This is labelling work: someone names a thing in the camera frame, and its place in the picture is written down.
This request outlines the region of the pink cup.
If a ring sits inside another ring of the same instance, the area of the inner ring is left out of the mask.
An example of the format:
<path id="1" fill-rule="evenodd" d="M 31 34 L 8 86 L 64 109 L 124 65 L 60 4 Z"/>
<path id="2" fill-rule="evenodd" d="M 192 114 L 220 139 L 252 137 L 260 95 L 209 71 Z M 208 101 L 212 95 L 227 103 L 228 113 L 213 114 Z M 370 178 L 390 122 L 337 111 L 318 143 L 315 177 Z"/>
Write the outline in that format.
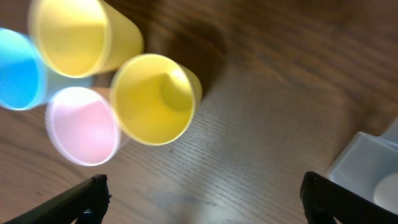
<path id="1" fill-rule="evenodd" d="M 45 125 L 51 142 L 64 158 L 80 166 L 98 166 L 128 142 L 109 97 L 109 88 L 74 86 L 51 98 Z"/>

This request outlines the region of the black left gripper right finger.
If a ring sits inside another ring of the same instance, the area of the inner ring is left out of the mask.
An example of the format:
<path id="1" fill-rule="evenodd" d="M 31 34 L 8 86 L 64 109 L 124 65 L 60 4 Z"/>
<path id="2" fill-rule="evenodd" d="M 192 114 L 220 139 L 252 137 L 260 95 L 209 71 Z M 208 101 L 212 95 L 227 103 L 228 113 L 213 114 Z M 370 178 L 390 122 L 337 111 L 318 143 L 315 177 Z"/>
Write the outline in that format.
<path id="1" fill-rule="evenodd" d="M 397 223 L 397 215 L 315 172 L 306 172 L 300 199 L 309 224 Z"/>

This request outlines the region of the white cup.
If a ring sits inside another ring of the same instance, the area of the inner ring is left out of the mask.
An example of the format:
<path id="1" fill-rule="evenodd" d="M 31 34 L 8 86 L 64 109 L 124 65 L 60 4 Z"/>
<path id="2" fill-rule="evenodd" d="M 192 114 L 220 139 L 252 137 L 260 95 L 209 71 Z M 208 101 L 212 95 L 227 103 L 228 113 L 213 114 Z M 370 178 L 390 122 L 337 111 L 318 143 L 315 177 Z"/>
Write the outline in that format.
<path id="1" fill-rule="evenodd" d="M 374 203 L 392 213 L 398 212 L 398 177 L 397 173 L 383 178 L 377 184 L 373 200 Z"/>

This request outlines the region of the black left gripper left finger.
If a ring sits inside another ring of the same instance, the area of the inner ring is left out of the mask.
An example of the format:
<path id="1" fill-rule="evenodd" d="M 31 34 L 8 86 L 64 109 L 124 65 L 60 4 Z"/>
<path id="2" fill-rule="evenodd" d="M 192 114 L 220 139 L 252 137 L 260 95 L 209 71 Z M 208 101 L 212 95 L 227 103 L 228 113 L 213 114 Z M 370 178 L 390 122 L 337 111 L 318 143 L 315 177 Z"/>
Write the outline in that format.
<path id="1" fill-rule="evenodd" d="M 106 175 L 96 174 L 6 224 L 100 224 L 108 211 L 111 198 L 107 180 Z"/>

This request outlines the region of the yellow cup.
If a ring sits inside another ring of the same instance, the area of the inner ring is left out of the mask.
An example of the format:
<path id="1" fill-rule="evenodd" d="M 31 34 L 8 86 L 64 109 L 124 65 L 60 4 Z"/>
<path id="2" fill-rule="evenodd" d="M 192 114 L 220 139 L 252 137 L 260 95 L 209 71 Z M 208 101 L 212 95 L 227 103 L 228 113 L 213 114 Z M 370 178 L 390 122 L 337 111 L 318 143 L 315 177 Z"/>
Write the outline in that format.
<path id="1" fill-rule="evenodd" d="M 32 1 L 29 34 L 46 65 L 71 78 L 115 70 L 144 50 L 138 26 L 99 0 Z"/>
<path id="2" fill-rule="evenodd" d="M 161 146 L 189 127 L 203 96 L 199 78 L 159 54 L 141 54 L 116 72 L 110 103 L 122 130 L 133 140 Z"/>

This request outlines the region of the light blue cup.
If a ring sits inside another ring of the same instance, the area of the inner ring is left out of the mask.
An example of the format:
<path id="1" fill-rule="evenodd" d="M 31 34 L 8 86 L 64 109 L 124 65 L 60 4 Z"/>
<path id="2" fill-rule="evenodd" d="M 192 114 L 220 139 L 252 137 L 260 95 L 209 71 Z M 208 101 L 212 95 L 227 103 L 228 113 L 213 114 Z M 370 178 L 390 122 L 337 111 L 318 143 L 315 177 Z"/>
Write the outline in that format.
<path id="1" fill-rule="evenodd" d="M 28 35 L 1 29 L 1 106 L 30 110 L 71 86 L 90 87 L 92 77 L 70 78 L 44 64 Z"/>

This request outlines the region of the yellow cup front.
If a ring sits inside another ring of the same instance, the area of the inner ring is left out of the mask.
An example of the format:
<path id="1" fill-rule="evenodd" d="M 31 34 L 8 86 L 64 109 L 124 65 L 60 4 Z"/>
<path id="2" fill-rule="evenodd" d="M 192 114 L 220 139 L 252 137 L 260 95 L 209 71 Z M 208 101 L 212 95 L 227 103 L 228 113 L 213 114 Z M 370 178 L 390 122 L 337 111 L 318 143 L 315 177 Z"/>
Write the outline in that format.
<path id="1" fill-rule="evenodd" d="M 133 140 L 161 146 L 189 127 L 203 96 L 199 78 L 159 54 L 141 54 L 116 72 L 110 103 L 122 130 Z"/>

